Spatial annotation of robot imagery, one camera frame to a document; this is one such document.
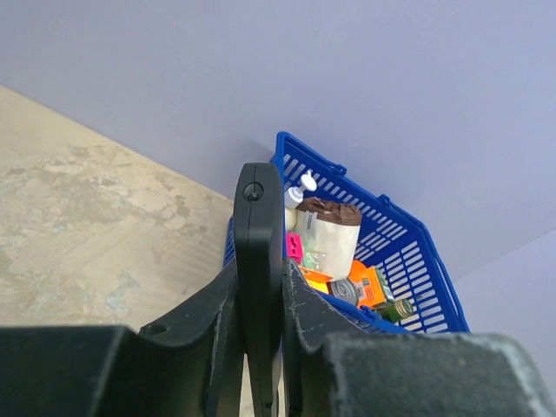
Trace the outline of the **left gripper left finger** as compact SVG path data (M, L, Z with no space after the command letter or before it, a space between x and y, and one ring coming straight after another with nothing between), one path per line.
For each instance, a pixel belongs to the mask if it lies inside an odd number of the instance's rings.
M236 272L134 332L125 326L1 331L4 416L236 416Z

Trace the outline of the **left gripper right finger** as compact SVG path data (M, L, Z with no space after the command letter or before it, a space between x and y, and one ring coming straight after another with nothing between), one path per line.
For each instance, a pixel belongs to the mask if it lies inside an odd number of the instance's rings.
M290 416L552 416L529 354L500 334L370 334L282 267Z

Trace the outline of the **black remote control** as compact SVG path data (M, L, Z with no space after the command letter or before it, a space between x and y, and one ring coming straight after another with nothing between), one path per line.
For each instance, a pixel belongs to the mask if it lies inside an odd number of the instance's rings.
M276 416L281 375L281 177L272 163L246 163L234 200L234 245L245 352L256 416Z

